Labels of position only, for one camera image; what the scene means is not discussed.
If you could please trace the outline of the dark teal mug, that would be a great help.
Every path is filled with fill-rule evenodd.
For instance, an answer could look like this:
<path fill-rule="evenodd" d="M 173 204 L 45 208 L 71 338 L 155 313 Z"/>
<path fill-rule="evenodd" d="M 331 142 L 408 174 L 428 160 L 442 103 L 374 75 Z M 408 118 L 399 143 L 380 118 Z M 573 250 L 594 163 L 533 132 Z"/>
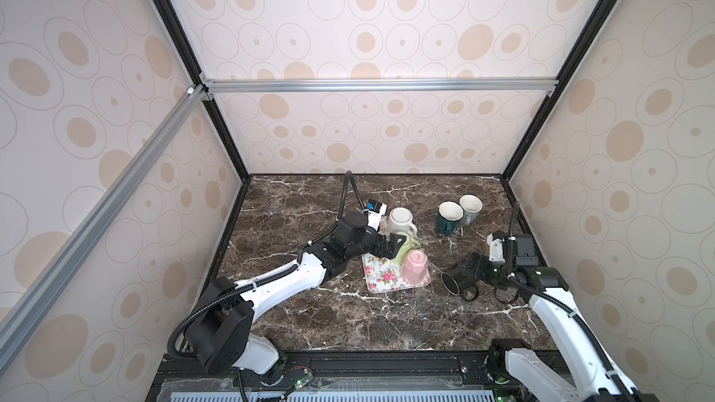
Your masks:
<path fill-rule="evenodd" d="M 443 236 L 451 236 L 464 217 L 462 207 L 452 201 L 442 202 L 438 207 L 436 229 Z"/>

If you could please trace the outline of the black mug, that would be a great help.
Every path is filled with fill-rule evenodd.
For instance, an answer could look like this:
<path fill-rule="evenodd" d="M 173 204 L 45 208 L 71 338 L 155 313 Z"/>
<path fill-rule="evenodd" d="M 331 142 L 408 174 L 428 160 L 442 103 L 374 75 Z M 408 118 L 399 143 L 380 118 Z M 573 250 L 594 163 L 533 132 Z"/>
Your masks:
<path fill-rule="evenodd" d="M 441 282 L 450 294 L 460 296 L 466 302 L 474 302 L 480 296 L 476 277 L 458 268 L 442 272 Z"/>

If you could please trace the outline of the white mug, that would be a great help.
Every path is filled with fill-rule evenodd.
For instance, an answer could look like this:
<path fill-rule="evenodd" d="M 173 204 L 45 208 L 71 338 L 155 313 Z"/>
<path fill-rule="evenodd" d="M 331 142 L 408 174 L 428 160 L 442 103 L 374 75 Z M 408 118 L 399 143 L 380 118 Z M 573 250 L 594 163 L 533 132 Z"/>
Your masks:
<path fill-rule="evenodd" d="M 413 214 L 407 208 L 393 208 L 387 218 L 387 231 L 391 233 L 404 232 L 417 236 L 418 230 L 413 223 Z"/>

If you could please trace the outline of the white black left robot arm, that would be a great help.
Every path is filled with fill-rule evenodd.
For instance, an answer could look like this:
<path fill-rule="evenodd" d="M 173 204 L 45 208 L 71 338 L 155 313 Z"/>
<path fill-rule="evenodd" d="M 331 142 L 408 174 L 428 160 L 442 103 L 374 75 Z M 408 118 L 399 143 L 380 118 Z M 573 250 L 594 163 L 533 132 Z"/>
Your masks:
<path fill-rule="evenodd" d="M 270 340 L 251 332 L 253 323 L 291 297 L 342 274 L 354 258 L 364 254 L 395 258 L 407 236 L 382 234 L 378 229 L 377 216 L 348 212 L 288 264 L 242 282 L 215 279 L 171 333 L 169 356 L 196 360 L 209 374 L 230 369 L 262 376 L 279 372 L 281 353 Z"/>

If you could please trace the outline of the grey mug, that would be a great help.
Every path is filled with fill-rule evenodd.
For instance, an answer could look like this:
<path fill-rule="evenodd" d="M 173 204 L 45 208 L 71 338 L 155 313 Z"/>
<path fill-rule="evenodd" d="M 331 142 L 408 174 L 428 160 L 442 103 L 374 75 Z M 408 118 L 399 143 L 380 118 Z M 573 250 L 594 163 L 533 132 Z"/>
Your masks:
<path fill-rule="evenodd" d="M 464 212 L 463 218 L 461 219 L 463 226 L 474 223 L 483 209 L 482 201 L 476 197 L 476 195 L 463 195 L 460 197 L 459 205 Z"/>

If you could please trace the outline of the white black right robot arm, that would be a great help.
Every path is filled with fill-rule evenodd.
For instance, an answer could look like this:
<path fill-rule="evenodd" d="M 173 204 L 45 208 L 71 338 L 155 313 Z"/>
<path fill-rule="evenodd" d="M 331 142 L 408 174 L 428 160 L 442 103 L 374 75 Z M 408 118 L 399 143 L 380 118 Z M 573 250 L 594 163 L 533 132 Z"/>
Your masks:
<path fill-rule="evenodd" d="M 496 232 L 487 238 L 489 254 L 472 253 L 441 276 L 452 295 L 463 296 L 478 283 L 515 296 L 539 316 L 571 376 L 564 378 L 519 339 L 496 339 L 483 369 L 496 385 L 519 383 L 539 401 L 655 401 L 614 364 L 575 306 L 560 272 L 539 262 L 530 234 Z"/>

